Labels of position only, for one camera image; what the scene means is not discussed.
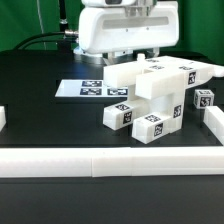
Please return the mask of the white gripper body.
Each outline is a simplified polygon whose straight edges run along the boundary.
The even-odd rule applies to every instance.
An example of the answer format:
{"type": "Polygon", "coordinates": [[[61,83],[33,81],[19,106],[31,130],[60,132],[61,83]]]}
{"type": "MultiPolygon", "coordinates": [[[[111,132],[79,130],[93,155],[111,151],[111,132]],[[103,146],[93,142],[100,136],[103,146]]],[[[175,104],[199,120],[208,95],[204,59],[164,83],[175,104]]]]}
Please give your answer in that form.
{"type": "Polygon", "coordinates": [[[79,46],[89,54],[174,46],[178,3],[161,0],[81,0],[79,46]]]}

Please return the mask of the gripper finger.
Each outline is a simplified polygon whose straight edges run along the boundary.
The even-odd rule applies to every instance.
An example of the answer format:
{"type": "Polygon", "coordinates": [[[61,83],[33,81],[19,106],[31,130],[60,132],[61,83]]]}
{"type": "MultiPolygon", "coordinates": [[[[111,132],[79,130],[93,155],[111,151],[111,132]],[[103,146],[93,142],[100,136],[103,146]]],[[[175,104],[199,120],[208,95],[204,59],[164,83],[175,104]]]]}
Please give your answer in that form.
{"type": "Polygon", "coordinates": [[[127,54],[125,52],[109,52],[103,55],[103,60],[107,66],[122,63],[127,54]]]}
{"type": "Polygon", "coordinates": [[[139,49],[133,52],[134,57],[137,57],[138,54],[144,54],[146,58],[155,58],[160,54],[159,48],[149,48],[149,49],[139,49]]]}

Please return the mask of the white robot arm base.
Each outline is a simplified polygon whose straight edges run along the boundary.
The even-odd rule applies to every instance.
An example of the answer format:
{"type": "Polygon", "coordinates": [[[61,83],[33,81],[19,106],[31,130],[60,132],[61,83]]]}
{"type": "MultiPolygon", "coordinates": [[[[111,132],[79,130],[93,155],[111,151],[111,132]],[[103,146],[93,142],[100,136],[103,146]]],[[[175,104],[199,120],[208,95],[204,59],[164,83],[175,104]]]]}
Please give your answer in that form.
{"type": "Polygon", "coordinates": [[[82,50],[80,47],[76,47],[73,50],[74,59],[79,62],[104,65],[105,60],[102,54],[89,54],[82,50]]]}

